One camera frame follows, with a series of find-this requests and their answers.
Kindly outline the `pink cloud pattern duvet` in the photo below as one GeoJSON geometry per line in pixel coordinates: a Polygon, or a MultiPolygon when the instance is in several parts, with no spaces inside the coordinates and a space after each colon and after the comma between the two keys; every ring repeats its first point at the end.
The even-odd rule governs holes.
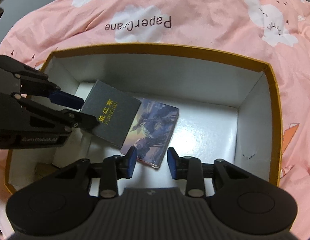
{"type": "Polygon", "coordinates": [[[55,0],[0,32],[0,54],[39,67],[55,50],[161,42],[219,49],[270,63],[283,116],[281,186],[310,237],[310,3],[304,0],[55,0]]]}

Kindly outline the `orange cardboard storage box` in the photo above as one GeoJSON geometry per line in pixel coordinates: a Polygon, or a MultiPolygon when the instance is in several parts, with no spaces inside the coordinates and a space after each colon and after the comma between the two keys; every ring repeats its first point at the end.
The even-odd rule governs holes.
{"type": "Polygon", "coordinates": [[[281,162],[278,85],[268,63],[171,44],[109,44],[52,52],[41,67],[86,98],[98,80],[179,110],[169,145],[204,163],[224,159],[274,185],[281,162]]]}

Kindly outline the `illustrated card box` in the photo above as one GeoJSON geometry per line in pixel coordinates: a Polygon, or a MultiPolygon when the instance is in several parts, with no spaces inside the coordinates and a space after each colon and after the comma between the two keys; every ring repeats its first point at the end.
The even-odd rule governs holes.
{"type": "Polygon", "coordinates": [[[159,168],[178,117],[178,108],[142,98],[120,152],[126,154],[134,146],[138,161],[159,168]]]}

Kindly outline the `black rectangular gift box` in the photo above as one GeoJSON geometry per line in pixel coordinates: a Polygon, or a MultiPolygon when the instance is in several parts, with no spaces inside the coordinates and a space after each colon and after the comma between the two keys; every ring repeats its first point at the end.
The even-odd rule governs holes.
{"type": "Polygon", "coordinates": [[[98,121],[98,125],[89,130],[93,135],[120,148],[140,105],[141,101],[135,97],[98,80],[81,112],[94,116],[98,121]]]}

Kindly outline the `gold cube box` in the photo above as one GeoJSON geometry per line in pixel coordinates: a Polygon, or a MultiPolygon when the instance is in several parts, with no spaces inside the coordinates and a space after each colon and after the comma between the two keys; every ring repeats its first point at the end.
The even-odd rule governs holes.
{"type": "Polygon", "coordinates": [[[41,179],[43,177],[46,177],[56,171],[58,171],[60,168],[53,165],[53,164],[46,164],[46,163],[38,163],[35,166],[35,178],[41,179]]]}

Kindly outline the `white glasses case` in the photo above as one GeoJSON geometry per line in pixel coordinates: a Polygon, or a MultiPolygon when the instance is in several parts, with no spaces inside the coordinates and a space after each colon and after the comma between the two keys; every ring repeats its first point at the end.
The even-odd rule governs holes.
{"type": "MultiPolygon", "coordinates": [[[[86,100],[91,91],[93,82],[77,82],[62,88],[64,92],[78,96],[86,100]]],[[[72,128],[71,134],[67,142],[56,148],[52,156],[51,165],[57,168],[65,167],[79,159],[86,158],[92,135],[80,128],[72,128]]]]}

